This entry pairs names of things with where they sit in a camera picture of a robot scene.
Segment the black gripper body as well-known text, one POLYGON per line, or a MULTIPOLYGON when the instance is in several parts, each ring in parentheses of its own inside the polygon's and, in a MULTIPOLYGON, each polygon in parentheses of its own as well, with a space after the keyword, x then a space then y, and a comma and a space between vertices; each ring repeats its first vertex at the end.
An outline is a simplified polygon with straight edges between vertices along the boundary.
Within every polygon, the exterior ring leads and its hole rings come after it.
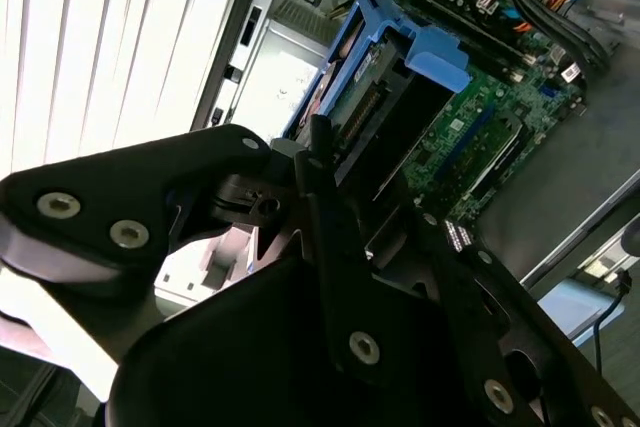
POLYGON ((145 334, 109 426, 511 426, 506 377, 458 359, 440 309, 373 280, 325 330, 315 270, 281 260, 145 334))

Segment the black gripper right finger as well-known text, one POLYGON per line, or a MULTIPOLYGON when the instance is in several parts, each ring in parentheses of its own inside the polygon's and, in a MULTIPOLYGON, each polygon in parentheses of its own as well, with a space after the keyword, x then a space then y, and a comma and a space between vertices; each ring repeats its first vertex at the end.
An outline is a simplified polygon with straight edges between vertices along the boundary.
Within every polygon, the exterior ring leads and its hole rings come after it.
POLYGON ((511 273, 417 211, 409 239, 444 315, 475 426, 636 426, 638 416, 511 273))

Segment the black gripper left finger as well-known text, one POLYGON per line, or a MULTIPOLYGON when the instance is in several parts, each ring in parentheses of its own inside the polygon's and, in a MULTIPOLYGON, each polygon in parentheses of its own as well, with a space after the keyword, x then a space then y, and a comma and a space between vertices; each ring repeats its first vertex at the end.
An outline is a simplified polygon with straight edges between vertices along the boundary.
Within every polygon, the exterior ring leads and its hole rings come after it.
POLYGON ((242 224, 256 231, 255 273, 312 267, 325 330, 356 317, 347 290, 372 282, 356 221, 330 171, 330 121, 307 147, 269 147, 224 125, 10 175, 1 184, 1 257, 65 294, 138 302, 172 253, 242 224))

